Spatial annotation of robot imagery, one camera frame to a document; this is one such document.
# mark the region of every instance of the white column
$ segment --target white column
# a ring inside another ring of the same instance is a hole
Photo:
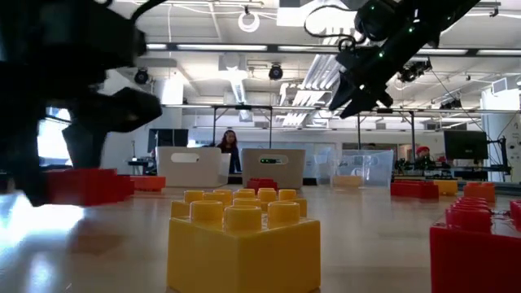
[[[490,90],[481,94],[481,104],[487,110],[519,110],[519,92],[517,90],[505,90],[492,95]],[[502,173],[490,173],[489,181],[495,182],[520,182],[521,181],[521,117],[519,114],[483,114],[482,126],[489,139],[497,140],[506,138],[506,157],[512,167],[511,176],[503,180]],[[488,163],[502,164],[501,146],[499,144],[488,145]]]

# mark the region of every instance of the lego brick stud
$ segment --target lego brick stud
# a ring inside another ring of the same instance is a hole
[[[207,192],[204,194],[204,200],[216,200],[222,202],[225,206],[231,205],[231,194],[222,192]]]
[[[234,199],[254,199],[255,191],[238,190],[234,192]]]
[[[243,188],[237,191],[253,193],[253,197],[255,197],[255,190],[252,188]]]
[[[199,200],[190,203],[190,221],[196,224],[222,225],[223,206],[217,200]]]
[[[232,190],[214,190],[213,193],[223,193],[231,198],[233,191]]]
[[[225,210],[225,232],[258,232],[262,230],[262,211],[254,206],[232,206]]]
[[[271,203],[272,201],[277,200],[277,191],[275,190],[264,190],[263,188],[259,189],[259,199],[263,203]]]
[[[297,224],[300,220],[300,205],[293,202],[268,204],[268,228]]]
[[[234,199],[234,206],[254,206],[261,207],[261,201],[255,198],[237,198]]]
[[[196,200],[203,200],[204,192],[202,190],[187,190],[185,191],[185,203],[191,203]]]
[[[296,199],[296,190],[279,190],[278,200]]]

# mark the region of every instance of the clear plastic bin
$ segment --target clear plastic bin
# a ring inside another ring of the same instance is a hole
[[[333,187],[389,188],[393,159],[393,151],[344,150],[316,155],[317,183]]]

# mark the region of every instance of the white storage bin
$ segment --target white storage bin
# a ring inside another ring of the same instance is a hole
[[[228,183],[230,154],[216,147],[159,146],[156,160],[167,187],[215,188]]]

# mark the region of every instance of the dark hair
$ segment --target dark hair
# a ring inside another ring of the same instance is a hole
[[[226,145],[228,144],[228,142],[226,141],[226,135],[228,133],[233,133],[235,135],[235,140],[231,144],[231,148],[232,149],[236,149],[237,148],[237,134],[233,130],[226,130],[225,133],[222,135],[221,143],[219,143],[217,145],[217,147],[219,147],[222,151],[226,149]]]

